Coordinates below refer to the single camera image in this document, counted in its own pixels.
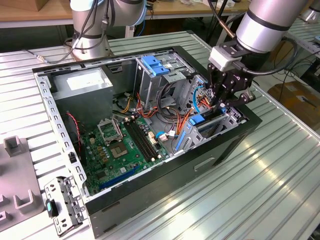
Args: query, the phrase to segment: aluminum extrusion table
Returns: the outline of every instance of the aluminum extrusion table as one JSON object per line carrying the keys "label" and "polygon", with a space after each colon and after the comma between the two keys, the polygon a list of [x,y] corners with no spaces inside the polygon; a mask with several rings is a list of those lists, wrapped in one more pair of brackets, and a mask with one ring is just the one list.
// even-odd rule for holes
{"label": "aluminum extrusion table", "polygon": [[[115,54],[173,45],[206,67],[211,48],[187,32],[110,41]],[[36,52],[57,60],[67,49]],[[27,138],[45,200],[44,185],[68,171],[31,72],[43,65],[26,52],[0,54],[0,139]],[[253,88],[257,99],[248,107],[263,122],[226,161],[100,239],[307,239],[320,223],[320,137]],[[0,239],[11,240],[56,236],[45,211],[0,233]],[[61,239],[92,238],[86,219]]]}
{"label": "aluminum extrusion table", "polygon": [[316,36],[320,36],[320,23],[309,24],[297,18],[286,35],[311,54],[320,51],[320,44],[314,41]]}

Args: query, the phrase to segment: yellow wire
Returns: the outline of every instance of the yellow wire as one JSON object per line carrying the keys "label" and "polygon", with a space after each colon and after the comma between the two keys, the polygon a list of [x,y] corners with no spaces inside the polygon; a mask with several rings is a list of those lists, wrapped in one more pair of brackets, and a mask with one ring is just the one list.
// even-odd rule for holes
{"label": "yellow wire", "polygon": [[124,114],[124,113],[128,112],[129,107],[130,107],[130,101],[131,101],[131,98],[128,99],[128,104],[126,105],[125,109],[122,110],[120,113]]}

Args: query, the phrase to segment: metal bracket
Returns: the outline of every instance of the metal bracket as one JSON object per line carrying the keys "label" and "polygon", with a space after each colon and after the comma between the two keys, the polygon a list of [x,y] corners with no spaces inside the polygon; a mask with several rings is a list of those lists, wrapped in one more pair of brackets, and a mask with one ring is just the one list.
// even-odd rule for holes
{"label": "metal bracket", "polygon": [[37,197],[28,189],[28,199],[20,199],[17,195],[13,195],[14,207],[22,214],[27,214],[38,207]]}
{"label": "metal bracket", "polygon": [[0,225],[9,222],[12,219],[12,216],[6,211],[0,212]]}
{"label": "metal bracket", "polygon": [[3,147],[10,157],[17,156],[24,152],[24,147],[18,136],[3,139]]}
{"label": "metal bracket", "polygon": [[4,205],[6,205],[7,203],[9,203],[9,200],[3,196],[2,194],[0,194],[0,207],[3,207]]}
{"label": "metal bracket", "polygon": [[45,194],[51,204],[57,210],[57,216],[53,217],[55,230],[59,237],[81,225],[87,212],[81,200],[80,192],[73,176],[57,177],[44,186]]}

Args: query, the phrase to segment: motherboard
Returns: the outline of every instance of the motherboard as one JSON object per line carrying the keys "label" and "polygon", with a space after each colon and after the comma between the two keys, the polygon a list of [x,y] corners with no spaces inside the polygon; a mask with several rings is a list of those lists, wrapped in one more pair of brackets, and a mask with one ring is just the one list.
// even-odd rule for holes
{"label": "motherboard", "polygon": [[152,136],[154,132],[139,117],[100,123],[81,135],[86,164],[86,186],[90,195],[169,158],[168,152]]}

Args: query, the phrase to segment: red wire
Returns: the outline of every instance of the red wire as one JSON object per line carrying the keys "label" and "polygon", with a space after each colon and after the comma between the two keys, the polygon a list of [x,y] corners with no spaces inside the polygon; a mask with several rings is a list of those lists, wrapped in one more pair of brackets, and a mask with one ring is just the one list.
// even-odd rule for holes
{"label": "red wire", "polygon": [[211,108],[211,106],[209,106],[208,103],[206,103],[206,101],[201,100],[200,102],[201,102],[202,104],[206,105],[208,108]]}
{"label": "red wire", "polygon": [[70,118],[72,118],[72,120],[74,121],[74,124],[75,124],[75,127],[76,127],[76,133],[78,135],[78,144],[79,144],[79,152],[80,152],[80,131],[79,131],[79,127],[78,127],[78,123],[77,123],[77,120],[75,119],[74,116],[72,116],[70,113],[66,113]]}

